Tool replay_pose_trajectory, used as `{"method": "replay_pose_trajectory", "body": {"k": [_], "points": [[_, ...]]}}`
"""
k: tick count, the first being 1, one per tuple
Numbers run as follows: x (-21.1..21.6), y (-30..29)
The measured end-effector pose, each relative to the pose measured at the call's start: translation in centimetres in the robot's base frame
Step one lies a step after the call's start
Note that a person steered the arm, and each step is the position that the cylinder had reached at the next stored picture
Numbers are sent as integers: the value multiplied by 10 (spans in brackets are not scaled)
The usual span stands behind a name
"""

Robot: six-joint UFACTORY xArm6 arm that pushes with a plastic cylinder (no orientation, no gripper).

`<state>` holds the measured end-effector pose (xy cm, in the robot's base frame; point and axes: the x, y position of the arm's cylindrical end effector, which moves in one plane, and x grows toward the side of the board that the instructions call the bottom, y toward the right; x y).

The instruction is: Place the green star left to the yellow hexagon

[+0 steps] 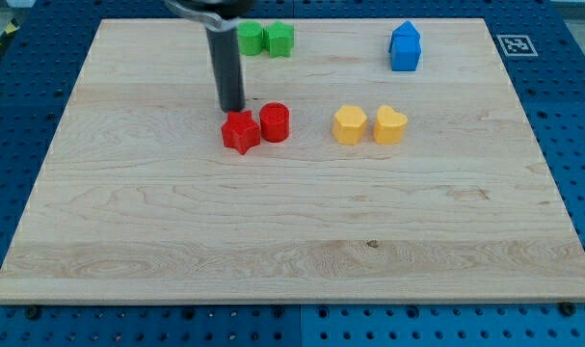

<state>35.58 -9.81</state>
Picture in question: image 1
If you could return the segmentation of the silver black robot arm flange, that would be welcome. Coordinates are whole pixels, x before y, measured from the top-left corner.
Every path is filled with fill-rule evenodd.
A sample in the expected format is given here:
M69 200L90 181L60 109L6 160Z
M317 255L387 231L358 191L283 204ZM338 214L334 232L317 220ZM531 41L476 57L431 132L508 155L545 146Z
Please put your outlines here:
M255 0L164 0L164 5L173 14L198 22L214 32L236 28L240 17L255 3Z

